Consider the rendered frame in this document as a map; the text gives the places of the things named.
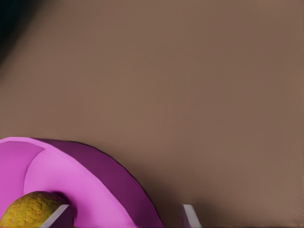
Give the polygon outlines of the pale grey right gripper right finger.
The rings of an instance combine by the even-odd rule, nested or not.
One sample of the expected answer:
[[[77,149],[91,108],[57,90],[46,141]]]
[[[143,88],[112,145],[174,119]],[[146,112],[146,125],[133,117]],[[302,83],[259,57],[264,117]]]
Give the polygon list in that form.
[[[191,204],[182,205],[182,227],[183,228],[202,228],[194,207]]]

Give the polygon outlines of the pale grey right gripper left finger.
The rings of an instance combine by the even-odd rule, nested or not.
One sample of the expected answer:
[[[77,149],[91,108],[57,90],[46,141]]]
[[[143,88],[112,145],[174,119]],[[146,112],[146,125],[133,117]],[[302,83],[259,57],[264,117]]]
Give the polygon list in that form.
[[[42,228],[70,228],[70,205],[61,205],[42,224]]]

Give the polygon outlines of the pink plate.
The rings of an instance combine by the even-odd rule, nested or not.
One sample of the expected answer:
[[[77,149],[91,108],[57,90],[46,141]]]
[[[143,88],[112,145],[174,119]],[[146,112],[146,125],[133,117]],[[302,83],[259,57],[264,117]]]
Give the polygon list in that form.
[[[0,140],[0,217],[16,199],[53,192],[72,206],[77,228],[163,228],[133,175],[86,144],[28,137]]]

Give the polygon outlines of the orange fruit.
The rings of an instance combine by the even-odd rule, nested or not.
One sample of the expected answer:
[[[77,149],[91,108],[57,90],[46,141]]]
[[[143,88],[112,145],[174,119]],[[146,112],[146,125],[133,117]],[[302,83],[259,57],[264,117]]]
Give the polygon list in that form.
[[[42,224],[59,206],[69,204],[56,193],[47,191],[27,193],[5,209],[0,219],[0,228],[42,228]],[[70,228],[75,228],[71,208]]]

